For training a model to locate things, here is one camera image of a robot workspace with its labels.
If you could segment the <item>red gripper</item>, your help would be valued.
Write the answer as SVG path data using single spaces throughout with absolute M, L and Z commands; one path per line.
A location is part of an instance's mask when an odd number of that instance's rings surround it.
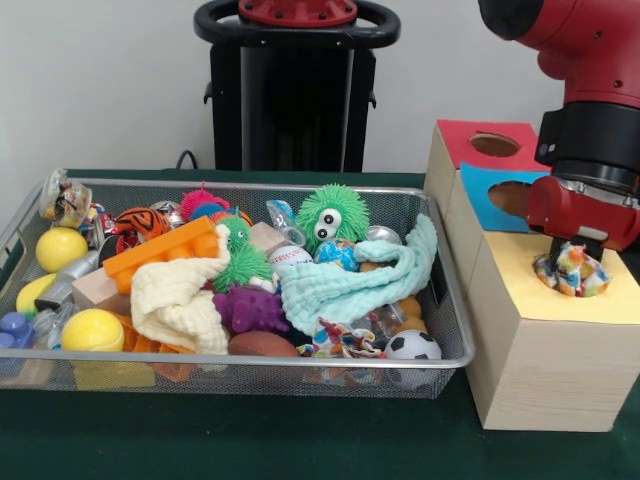
M 559 256 L 566 240 L 582 237 L 590 239 L 584 241 L 585 254 L 601 262 L 604 248 L 621 251 L 639 237 L 639 201 L 547 175 L 529 189 L 525 221 L 530 229 L 553 237 L 551 257 Z

